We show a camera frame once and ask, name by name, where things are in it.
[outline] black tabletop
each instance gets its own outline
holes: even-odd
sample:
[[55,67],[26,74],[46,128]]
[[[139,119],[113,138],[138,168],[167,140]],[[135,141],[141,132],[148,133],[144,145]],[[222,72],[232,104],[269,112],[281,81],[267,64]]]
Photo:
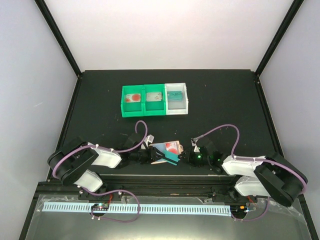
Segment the black tabletop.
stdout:
[[[163,83],[186,83],[188,115],[122,118],[122,86]],[[155,143],[179,140],[188,148],[191,138],[222,124],[234,124],[240,130],[235,154],[261,156],[274,150],[254,73],[250,70],[87,70],[82,76],[64,143],[81,136],[92,144],[115,148],[134,132],[138,120],[146,122]],[[142,124],[138,131],[143,135]],[[211,133],[209,138],[220,151],[230,153],[236,131],[224,128]],[[182,162],[177,166],[131,163],[122,169],[94,167],[93,170],[114,175],[213,174],[209,169]]]

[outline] white wall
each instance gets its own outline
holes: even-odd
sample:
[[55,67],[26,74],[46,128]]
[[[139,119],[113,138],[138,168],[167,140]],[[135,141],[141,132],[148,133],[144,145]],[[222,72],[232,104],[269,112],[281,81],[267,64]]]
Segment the white wall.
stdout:
[[304,1],[261,75],[286,158],[308,178],[320,234],[320,1]]
[[82,71],[255,71],[293,0],[45,1]]
[[0,239],[18,239],[76,76],[33,0],[0,4]]

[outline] teal object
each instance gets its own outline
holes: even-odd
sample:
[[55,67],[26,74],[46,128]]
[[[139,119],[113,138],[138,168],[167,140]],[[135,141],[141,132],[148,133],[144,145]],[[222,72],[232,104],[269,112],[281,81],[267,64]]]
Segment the teal object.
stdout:
[[[147,93],[161,93],[161,101],[146,101]],[[128,94],[140,94],[140,102],[126,102]],[[166,115],[165,84],[127,85],[122,87],[121,114],[123,118]]]
[[170,152],[170,151],[168,151],[168,150],[164,150],[163,153],[164,153],[164,156],[165,156],[167,159],[171,159],[172,161],[175,161],[175,162],[177,162],[177,163],[173,163],[173,162],[167,161],[166,159],[163,159],[163,160],[167,161],[168,163],[170,163],[170,164],[172,164],[172,165],[177,166],[178,162],[180,161],[180,159],[178,158],[178,155],[177,155],[177,154],[174,154],[173,152]]
[[168,91],[168,101],[182,101],[182,91]]

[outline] black frame edge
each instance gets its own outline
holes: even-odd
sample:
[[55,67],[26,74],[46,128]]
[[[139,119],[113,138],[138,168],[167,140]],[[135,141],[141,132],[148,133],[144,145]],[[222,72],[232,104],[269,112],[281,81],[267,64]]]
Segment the black frame edge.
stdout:
[[316,227],[315,227],[314,222],[312,220],[312,217],[311,217],[311,214],[310,214],[310,211],[309,211],[305,196],[302,194],[302,195],[300,195],[298,197],[298,199],[300,201],[300,205],[301,205],[301,208],[302,208],[304,219],[306,221],[306,224],[307,224],[311,239],[319,240],[319,236],[317,234]]
[[[78,79],[76,81],[76,84],[75,84],[75,87],[74,87],[74,90],[73,90],[73,94],[72,94],[72,97],[71,97],[71,101],[70,101],[70,104],[69,104],[69,108],[68,108],[68,111],[66,112],[66,116],[65,116],[64,123],[63,123],[62,129],[61,129],[60,137],[59,137],[59,140],[58,140],[58,143],[56,145],[56,149],[55,150],[58,150],[59,148],[61,148],[63,146],[64,142],[65,142],[66,135],[67,135],[67,130],[68,130],[68,127],[69,127],[69,123],[70,123],[70,119],[71,119],[72,113],[73,113],[75,105],[76,105],[76,101],[77,101],[77,97],[78,97],[78,94],[79,94],[79,90],[80,90],[82,79],[83,78],[82,78],[82,75],[81,75],[81,76],[78,77]],[[47,181],[52,179],[52,169],[51,168],[49,170],[49,173],[48,173],[46,179],[47,179]]]
[[289,25],[291,24],[292,20],[294,19],[296,13],[298,12],[299,8],[301,7],[304,0],[294,0],[291,4],[288,12],[286,13],[280,27],[276,31],[268,49],[266,50],[258,68],[256,69],[255,73],[260,76],[267,66],[272,54],[276,50],[278,44],[280,43],[282,37],[285,35]]
[[53,35],[55,36],[55,39],[57,40],[58,44],[60,45],[65,57],[69,61],[75,75],[79,77],[81,75],[81,70],[78,67],[78,64],[72,55],[64,37],[62,36],[62,33],[60,32],[58,25],[56,24],[54,17],[51,15],[51,12],[45,3],[44,0],[34,0],[37,4],[39,10],[41,11],[46,23],[49,25]]
[[261,82],[260,82],[259,76],[256,75],[253,81],[254,81],[254,84],[255,84],[255,87],[256,87],[256,91],[257,91],[258,96],[259,96],[259,100],[260,100],[260,103],[261,103],[261,107],[262,107],[262,110],[263,110],[263,114],[264,114],[264,117],[265,117],[265,121],[266,121],[268,130],[269,130],[269,133],[270,133],[270,136],[271,136],[271,140],[272,140],[272,144],[273,144],[274,150],[277,153],[279,153],[281,156],[284,156],[284,153],[282,151],[281,144],[280,144],[280,141],[279,141],[279,138],[278,138],[278,135],[277,135],[277,131],[276,131],[274,122],[272,120],[269,107],[268,107],[267,99],[266,99],[264,90],[262,89],[262,86],[261,86]]
[[29,230],[29,227],[31,224],[31,220],[34,215],[34,211],[36,209],[37,201],[38,201],[38,197],[33,197],[31,204],[30,204],[30,207],[29,207],[29,210],[28,210],[28,213],[27,213],[25,220],[24,220],[24,224],[23,224],[23,227],[22,227],[22,230],[20,233],[19,240],[25,240],[27,237],[28,230]]

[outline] white storage bin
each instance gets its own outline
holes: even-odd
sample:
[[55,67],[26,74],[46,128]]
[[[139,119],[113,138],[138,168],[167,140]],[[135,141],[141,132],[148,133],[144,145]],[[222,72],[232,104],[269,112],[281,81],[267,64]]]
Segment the white storage bin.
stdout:
[[[166,98],[166,115],[188,114],[189,100],[187,95],[187,86],[182,83],[166,83],[164,85]],[[168,92],[181,91],[182,101],[168,100]]]

